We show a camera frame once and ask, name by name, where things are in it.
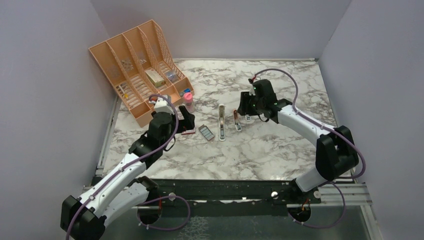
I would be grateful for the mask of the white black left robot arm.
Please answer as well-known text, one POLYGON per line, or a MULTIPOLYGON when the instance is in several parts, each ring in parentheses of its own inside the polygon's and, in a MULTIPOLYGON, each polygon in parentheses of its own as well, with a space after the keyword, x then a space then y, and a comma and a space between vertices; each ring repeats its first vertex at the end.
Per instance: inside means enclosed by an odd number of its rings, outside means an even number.
POLYGON ((68 196, 62 203, 60 227, 68 240, 99 240, 120 215, 143 203, 157 200, 154 182, 148 177, 136 181, 180 134, 195 128, 195 116, 185 106, 170 112, 155 111, 148 129, 129 148, 115 168, 79 197, 68 196))

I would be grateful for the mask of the staple box tray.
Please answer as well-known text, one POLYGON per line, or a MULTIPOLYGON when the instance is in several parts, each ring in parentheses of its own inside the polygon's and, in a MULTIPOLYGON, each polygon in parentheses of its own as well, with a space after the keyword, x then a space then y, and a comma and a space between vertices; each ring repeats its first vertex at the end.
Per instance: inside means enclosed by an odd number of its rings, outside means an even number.
POLYGON ((206 126, 206 125, 201 125, 198 128, 200 134, 207 140, 207 141, 212 141, 215 138, 215 135, 212 133, 212 131, 206 126))

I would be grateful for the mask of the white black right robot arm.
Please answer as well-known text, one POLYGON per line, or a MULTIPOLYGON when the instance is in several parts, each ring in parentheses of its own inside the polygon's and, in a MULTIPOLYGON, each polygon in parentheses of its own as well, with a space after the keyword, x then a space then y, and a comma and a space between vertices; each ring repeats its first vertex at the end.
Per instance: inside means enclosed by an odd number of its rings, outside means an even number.
POLYGON ((352 133, 346 126, 333 127, 321 123, 285 98, 278 99, 269 80, 252 84, 240 94, 237 112, 242 116, 263 115, 290 128, 315 146, 315 164, 306 173, 289 183, 289 199, 300 204, 314 188, 333 181, 359 164, 352 133))

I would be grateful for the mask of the red staple box sleeve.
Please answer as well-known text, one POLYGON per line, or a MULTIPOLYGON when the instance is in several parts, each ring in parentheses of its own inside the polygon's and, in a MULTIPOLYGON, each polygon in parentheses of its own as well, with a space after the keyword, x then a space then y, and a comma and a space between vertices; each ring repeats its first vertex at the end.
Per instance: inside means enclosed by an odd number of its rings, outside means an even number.
POLYGON ((181 133, 181 135, 192 135, 192 134, 195 134, 195 133, 196 133, 196 130, 195 129, 191 129, 191 130, 183 131, 181 133))

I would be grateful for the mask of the long white stapler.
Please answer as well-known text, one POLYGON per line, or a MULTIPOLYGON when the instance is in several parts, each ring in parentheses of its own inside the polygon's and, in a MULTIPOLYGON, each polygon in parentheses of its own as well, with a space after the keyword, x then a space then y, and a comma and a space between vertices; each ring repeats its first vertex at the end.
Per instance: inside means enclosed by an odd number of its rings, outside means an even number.
POLYGON ((218 106, 218 129, 219 129, 219 140, 221 142, 226 140, 225 133, 225 105, 220 104, 218 106))

